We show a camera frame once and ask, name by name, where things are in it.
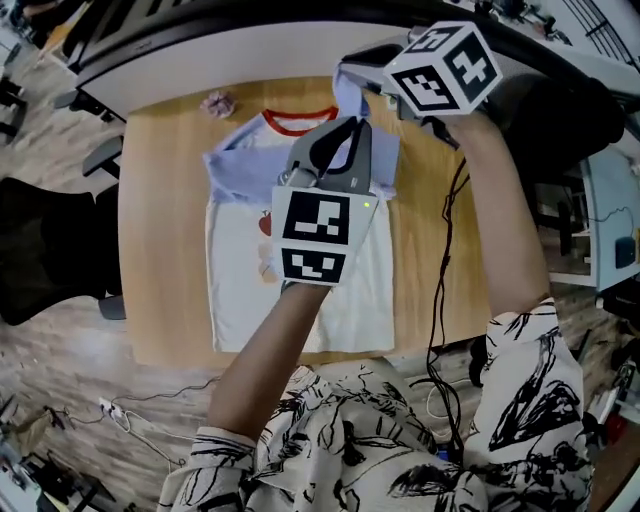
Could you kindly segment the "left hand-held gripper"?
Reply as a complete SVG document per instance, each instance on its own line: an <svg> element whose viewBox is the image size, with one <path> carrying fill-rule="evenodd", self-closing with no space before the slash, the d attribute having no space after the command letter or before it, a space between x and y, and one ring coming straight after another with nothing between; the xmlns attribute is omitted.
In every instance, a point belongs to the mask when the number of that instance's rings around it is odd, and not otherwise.
<svg viewBox="0 0 640 512"><path fill-rule="evenodd" d="M338 286L352 270L379 199L368 193L372 128L340 117L291 147L284 182L272 190L272 261L287 282Z"/></svg>

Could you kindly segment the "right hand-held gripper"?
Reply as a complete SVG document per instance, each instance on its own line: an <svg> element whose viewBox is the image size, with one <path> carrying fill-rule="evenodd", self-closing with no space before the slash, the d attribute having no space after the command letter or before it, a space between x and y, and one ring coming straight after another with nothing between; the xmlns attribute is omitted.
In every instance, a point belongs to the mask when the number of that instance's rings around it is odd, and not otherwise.
<svg viewBox="0 0 640 512"><path fill-rule="evenodd" d="M389 63L384 70L348 67L347 77L372 93L391 91L418 118L467 115L498 86L503 74L478 27L472 22L432 25L405 49L376 44L349 53L343 63Z"/></svg>

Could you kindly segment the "white shirt with blue sleeves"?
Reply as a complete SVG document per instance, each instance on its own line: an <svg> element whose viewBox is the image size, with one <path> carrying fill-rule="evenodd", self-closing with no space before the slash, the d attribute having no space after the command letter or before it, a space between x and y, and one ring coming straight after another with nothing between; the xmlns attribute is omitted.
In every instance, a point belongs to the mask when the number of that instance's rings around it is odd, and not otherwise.
<svg viewBox="0 0 640 512"><path fill-rule="evenodd" d="M343 72L333 76L336 105L315 113L265 109L204 154L211 194L205 247L213 347L240 351L281 294L271 239L271 195L293 143L339 116L369 114L359 86ZM372 134L372 183L379 199L353 273L330 291L305 352L390 351L395 345L394 263L388 200L400 139L376 128Z"/></svg>

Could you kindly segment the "person's right forearm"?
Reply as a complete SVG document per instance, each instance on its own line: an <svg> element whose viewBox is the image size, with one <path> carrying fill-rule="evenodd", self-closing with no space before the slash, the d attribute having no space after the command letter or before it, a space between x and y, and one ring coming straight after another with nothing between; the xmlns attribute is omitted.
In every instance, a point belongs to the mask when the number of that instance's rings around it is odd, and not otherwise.
<svg viewBox="0 0 640 512"><path fill-rule="evenodd" d="M550 281L507 144L481 113L448 117L445 126L468 166L491 315L528 312L549 296Z"/></svg>

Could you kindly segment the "person's left forearm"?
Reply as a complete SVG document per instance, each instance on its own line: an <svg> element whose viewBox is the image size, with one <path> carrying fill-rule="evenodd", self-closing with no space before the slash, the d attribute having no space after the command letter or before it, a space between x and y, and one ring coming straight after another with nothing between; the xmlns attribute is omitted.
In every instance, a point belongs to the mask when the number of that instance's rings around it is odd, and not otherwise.
<svg viewBox="0 0 640 512"><path fill-rule="evenodd" d="M259 439L274 413L330 289L286 288L212 391L207 425Z"/></svg>

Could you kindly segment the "tall black office chair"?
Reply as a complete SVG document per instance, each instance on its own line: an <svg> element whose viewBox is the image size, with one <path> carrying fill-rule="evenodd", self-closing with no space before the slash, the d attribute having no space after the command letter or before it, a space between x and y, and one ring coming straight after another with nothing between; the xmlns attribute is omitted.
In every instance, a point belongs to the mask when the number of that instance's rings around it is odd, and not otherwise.
<svg viewBox="0 0 640 512"><path fill-rule="evenodd" d="M488 113L503 134L532 213L537 183L559 178L619 141L625 130L623 108L593 78L577 89L533 74L508 78L490 94Z"/></svg>

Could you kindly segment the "black metal railing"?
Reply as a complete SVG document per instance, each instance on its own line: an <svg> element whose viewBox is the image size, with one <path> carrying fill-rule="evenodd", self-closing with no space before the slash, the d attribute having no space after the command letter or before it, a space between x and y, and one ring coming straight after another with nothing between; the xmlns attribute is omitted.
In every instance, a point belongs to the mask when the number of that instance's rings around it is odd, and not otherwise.
<svg viewBox="0 0 640 512"><path fill-rule="evenodd" d="M630 65L640 73L640 58L634 57L608 18L593 0L564 0L596 50L611 59Z"/></svg>

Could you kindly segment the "glass-topped white desk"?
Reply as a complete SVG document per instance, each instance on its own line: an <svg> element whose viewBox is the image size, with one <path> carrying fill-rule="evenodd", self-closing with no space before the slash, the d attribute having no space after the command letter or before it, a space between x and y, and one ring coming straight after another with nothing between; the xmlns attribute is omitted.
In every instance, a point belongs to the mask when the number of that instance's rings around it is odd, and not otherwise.
<svg viewBox="0 0 640 512"><path fill-rule="evenodd" d="M606 148L581 164L591 243L591 276L604 291L640 273L640 178L628 159ZM615 268L615 241L632 236L635 262Z"/></svg>

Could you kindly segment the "person's white black-patterned clothing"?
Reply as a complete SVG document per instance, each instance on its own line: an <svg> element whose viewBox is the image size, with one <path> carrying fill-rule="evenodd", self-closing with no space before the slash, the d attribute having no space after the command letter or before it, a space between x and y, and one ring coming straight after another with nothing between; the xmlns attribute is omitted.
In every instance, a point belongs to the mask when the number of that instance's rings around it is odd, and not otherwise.
<svg viewBox="0 0 640 512"><path fill-rule="evenodd" d="M461 462L372 363L301 367L257 441L214 427L157 512L584 512L583 376L552 299L487 327Z"/></svg>

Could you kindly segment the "black mesh office chair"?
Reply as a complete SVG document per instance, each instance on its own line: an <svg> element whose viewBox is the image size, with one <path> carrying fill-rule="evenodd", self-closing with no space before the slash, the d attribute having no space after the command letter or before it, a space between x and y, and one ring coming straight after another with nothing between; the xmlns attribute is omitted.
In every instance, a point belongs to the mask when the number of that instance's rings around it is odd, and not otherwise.
<svg viewBox="0 0 640 512"><path fill-rule="evenodd" d="M118 194L97 195L0 180L0 319L18 326L87 296L108 320L126 317L118 247Z"/></svg>

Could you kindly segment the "black box device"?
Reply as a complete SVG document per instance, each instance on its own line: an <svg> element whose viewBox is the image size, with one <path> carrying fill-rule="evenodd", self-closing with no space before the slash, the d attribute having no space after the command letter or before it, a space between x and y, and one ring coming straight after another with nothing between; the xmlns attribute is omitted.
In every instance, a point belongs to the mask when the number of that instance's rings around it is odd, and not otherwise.
<svg viewBox="0 0 640 512"><path fill-rule="evenodd" d="M636 260L636 243L632 236L620 237L615 241L615 268L623 269Z"/></svg>

